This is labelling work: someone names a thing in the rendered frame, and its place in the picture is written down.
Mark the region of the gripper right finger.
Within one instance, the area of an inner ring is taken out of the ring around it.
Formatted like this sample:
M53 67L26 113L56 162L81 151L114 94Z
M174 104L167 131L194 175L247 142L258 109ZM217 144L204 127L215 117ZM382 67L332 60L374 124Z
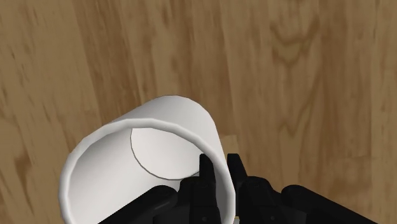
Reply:
M227 155L239 224L378 224L301 185L281 192L268 180L248 176L240 156Z

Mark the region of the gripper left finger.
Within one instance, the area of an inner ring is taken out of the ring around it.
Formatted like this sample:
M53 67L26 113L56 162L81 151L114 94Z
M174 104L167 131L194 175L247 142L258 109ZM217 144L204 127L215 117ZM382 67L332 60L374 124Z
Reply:
M201 154L199 175L179 190L155 186L98 224L221 224L211 160Z

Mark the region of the white cup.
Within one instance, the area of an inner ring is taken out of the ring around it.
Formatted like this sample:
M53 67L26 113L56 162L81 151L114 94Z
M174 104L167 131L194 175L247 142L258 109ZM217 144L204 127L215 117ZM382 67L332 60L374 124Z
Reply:
M235 219L235 190L214 120L199 103L178 95L150 100L84 137L59 181L65 224L99 224L150 188L179 188L211 160L222 224Z

